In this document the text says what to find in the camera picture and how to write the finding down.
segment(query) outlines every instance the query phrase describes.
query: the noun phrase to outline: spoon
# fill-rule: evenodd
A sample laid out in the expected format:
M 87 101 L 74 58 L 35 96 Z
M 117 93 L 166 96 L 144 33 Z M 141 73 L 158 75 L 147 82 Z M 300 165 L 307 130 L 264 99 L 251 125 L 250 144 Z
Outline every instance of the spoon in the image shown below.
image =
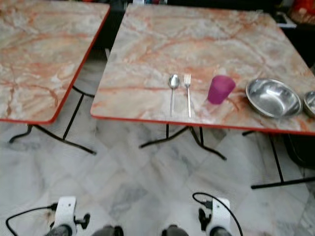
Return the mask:
M 178 75 L 176 75 L 176 74 L 171 75 L 171 77 L 168 80 L 168 85 L 172 89 L 172 96 L 171 96 L 171 116 L 172 116 L 173 111 L 174 111 L 174 101 L 175 101 L 174 90 L 177 89 L 177 87 L 179 86 Z

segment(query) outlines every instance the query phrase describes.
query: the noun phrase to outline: metal bowl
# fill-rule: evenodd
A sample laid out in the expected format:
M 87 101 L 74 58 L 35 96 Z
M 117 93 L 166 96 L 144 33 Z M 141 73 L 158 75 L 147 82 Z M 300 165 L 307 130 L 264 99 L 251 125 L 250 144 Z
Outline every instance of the metal bowl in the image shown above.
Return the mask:
M 315 118 L 315 91 L 310 91 L 305 94 L 303 104 L 305 113 Z
M 264 116 L 289 118 L 302 110 L 297 93 L 277 80 L 253 80 L 246 86 L 246 95 L 251 105 Z

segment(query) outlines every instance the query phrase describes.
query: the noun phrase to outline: table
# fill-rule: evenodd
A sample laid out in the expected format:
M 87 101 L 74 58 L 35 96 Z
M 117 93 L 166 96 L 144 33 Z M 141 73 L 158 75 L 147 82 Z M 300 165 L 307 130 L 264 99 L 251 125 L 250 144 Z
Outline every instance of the table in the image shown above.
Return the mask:
M 0 121 L 26 123 L 64 143 L 86 94 L 73 87 L 109 12 L 107 4 L 0 1 Z M 71 88 L 82 97 L 62 138 L 39 124 L 53 123 Z
M 170 115 L 170 74 L 181 77 Z M 191 74 L 192 116 L 188 118 L 183 75 Z M 221 105 L 207 101 L 211 79 L 226 74 L 236 89 Z M 315 134 L 305 114 L 286 120 L 265 118 L 246 98 L 247 83 L 258 77 L 280 80 L 303 96 L 315 77 L 276 22 L 257 12 L 129 5 L 99 84 L 94 118 L 165 123 L 165 142 L 189 129 L 203 146 L 201 127 L 271 133 Z M 185 125 L 168 136 L 168 124 Z M 199 126 L 200 140 L 193 129 Z

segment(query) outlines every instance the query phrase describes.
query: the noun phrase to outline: fork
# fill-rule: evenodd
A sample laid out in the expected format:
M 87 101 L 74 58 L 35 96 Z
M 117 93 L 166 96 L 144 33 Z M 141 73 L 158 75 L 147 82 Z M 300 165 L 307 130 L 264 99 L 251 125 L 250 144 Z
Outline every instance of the fork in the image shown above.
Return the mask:
M 190 107 L 190 92 L 189 92 L 189 87 L 190 87 L 190 74 L 185 74 L 184 75 L 184 84 L 185 87 L 187 88 L 187 99 L 188 99 L 188 117 L 191 117 L 191 107 Z

